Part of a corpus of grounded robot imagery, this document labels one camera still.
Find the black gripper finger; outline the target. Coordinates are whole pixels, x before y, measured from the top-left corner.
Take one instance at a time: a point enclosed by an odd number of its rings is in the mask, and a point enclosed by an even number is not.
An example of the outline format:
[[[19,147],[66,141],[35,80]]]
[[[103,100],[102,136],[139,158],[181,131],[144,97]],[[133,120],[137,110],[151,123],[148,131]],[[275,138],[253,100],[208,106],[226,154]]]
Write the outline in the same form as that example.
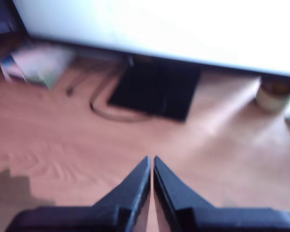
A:
[[[150,198],[150,157],[146,156],[112,191],[84,207],[72,232],[131,232],[138,218],[147,220]]]
[[[221,208],[214,207],[187,186],[158,156],[154,157],[153,184],[157,220],[161,232],[239,231],[238,228],[222,224],[216,228],[198,227],[195,210],[208,210],[214,214]]]

